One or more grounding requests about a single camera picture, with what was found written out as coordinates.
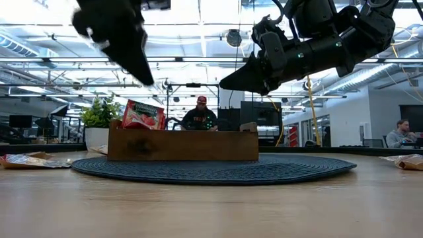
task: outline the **desk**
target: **desk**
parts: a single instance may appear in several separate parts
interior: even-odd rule
[[[58,159],[92,157],[60,153]],[[72,170],[0,169],[2,238],[417,238],[423,172],[375,157],[319,182],[216,187],[143,184]]]

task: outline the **white pot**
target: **white pot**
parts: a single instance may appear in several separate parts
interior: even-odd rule
[[[107,145],[108,143],[108,128],[85,128],[85,145],[88,151],[93,151],[91,148]]]

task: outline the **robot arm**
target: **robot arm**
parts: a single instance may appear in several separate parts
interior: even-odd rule
[[[412,1],[423,19],[417,1]],[[77,32],[102,45],[112,61],[143,84],[152,85],[141,10],[170,9],[171,0],[77,2],[81,7],[73,18]],[[267,95],[286,81],[332,67],[343,77],[357,63],[390,46],[395,29],[392,14],[399,0],[367,0],[361,11],[347,6],[339,13],[333,0],[288,0],[285,7],[273,2],[281,16],[276,20],[266,16],[253,27],[252,39],[261,49],[258,55],[252,52],[242,68],[221,80],[221,88]],[[277,26],[284,15],[293,32],[291,40]]]

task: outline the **red cap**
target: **red cap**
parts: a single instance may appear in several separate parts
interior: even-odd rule
[[[205,104],[207,103],[207,98],[205,96],[199,96],[197,102]]]

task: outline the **potted plant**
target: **potted plant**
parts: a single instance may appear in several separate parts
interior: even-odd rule
[[[96,97],[93,106],[83,108],[81,113],[82,122],[85,125],[85,144],[87,149],[107,145],[108,129],[110,121],[120,119],[120,104],[113,102],[114,96],[109,98]]]

